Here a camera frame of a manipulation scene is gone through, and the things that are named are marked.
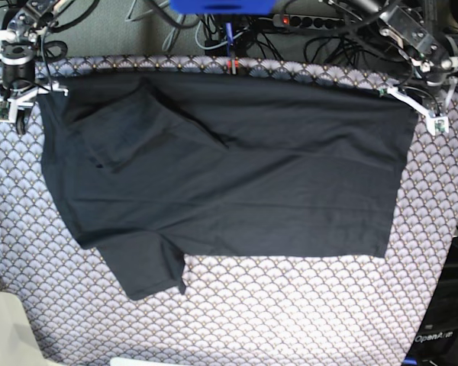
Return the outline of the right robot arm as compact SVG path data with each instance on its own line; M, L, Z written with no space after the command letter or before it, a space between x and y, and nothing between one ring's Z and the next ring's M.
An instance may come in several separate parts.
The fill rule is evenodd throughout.
M68 94L67 87L54 81L50 70L46 78L36 77L36 61L47 62L45 39L54 21L70 1L26 1L0 30L0 123L26 133L38 95Z

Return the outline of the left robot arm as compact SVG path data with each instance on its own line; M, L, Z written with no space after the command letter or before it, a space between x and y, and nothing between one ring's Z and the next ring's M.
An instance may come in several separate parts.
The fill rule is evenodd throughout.
M354 35L359 29L377 23L380 35L392 40L392 46L411 69L406 80L389 85L383 92L414 108L427 122L445 122L444 108L454 93L455 78L451 79L452 85L443 104L437 100L437 93L443 83L458 72L456 44L427 28L423 24L425 18L415 18L400 1L347 1L346 4L342 11L356 21L331 32Z

